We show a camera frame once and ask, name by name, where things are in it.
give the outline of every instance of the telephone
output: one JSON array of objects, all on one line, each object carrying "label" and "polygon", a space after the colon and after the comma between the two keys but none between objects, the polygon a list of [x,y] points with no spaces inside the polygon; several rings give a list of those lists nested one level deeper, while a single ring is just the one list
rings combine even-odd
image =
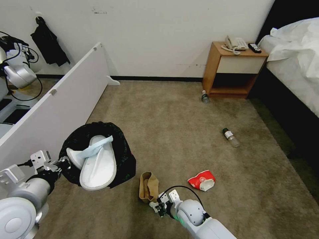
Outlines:
[{"label": "telephone", "polygon": [[221,46],[224,50],[231,51],[234,55],[239,55],[240,52],[236,50],[247,50],[248,45],[242,38],[236,38],[232,35],[227,35],[225,38],[224,46]]}]

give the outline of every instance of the black trash bag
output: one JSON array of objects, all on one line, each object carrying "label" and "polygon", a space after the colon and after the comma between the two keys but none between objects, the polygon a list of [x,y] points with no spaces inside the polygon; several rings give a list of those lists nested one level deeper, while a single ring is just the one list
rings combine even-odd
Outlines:
[{"label": "black trash bag", "polygon": [[66,62],[70,64],[69,59],[57,41],[56,35],[50,31],[44,19],[42,17],[36,17],[36,23],[39,26],[34,33],[31,34],[31,37],[39,48],[46,63],[56,63],[58,66],[61,66]]},{"label": "black trash bag", "polygon": [[59,159],[66,157],[71,164],[71,168],[62,169],[62,174],[66,177],[66,179],[73,184],[81,186],[81,170],[79,170],[70,161],[67,156],[66,149],[71,148],[73,150],[85,150],[89,146],[91,138],[96,135],[103,135],[106,138],[111,135],[113,136],[112,147],[116,160],[116,175],[108,187],[114,188],[115,186],[134,177],[136,173],[136,159],[131,153],[130,147],[121,129],[111,122],[94,122],[91,124],[85,124],[76,129],[63,143]]}]

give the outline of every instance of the black bed frame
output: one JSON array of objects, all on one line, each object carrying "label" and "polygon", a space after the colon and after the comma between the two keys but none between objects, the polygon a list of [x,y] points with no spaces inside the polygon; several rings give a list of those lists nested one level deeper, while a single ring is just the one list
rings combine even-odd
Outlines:
[{"label": "black bed frame", "polygon": [[[261,28],[256,44],[265,35],[269,35],[273,27],[278,29],[302,19],[319,17],[319,11],[311,7],[311,3],[312,1],[308,0],[298,4],[276,0]],[[266,67],[253,87],[252,95],[261,99],[296,145],[296,150],[288,157],[300,154],[319,174],[319,118]]]}]

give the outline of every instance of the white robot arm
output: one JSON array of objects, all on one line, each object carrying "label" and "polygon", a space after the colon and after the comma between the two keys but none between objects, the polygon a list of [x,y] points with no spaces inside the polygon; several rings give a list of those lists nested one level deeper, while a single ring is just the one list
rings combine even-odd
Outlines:
[{"label": "white robot arm", "polygon": [[223,224],[210,217],[201,202],[191,199],[181,201],[176,190],[168,196],[162,193],[158,203],[155,208],[161,217],[167,214],[179,221],[195,239],[236,239]]},{"label": "white robot arm", "polygon": [[0,171],[0,186],[8,192],[7,198],[0,200],[0,238],[34,238],[49,210],[47,198],[60,178],[63,164],[68,161],[52,162],[47,152],[38,151],[23,164],[36,168],[36,174],[26,182],[17,165]]},{"label": "white robot arm", "polygon": [[7,33],[4,34],[7,36],[0,38],[1,69],[14,86],[24,88],[37,78],[30,69],[30,63],[34,63],[30,59],[34,59],[34,56],[27,43]]}]

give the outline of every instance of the bottle label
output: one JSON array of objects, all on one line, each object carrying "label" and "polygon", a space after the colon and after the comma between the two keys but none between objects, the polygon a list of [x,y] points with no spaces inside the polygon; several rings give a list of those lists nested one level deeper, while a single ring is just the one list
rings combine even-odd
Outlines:
[{"label": "bottle label", "polygon": [[230,136],[233,136],[233,133],[229,130],[225,132],[225,136],[228,139]]},{"label": "bottle label", "polygon": [[202,95],[202,101],[203,101],[203,99],[206,98],[206,97],[208,97],[207,94]]}]

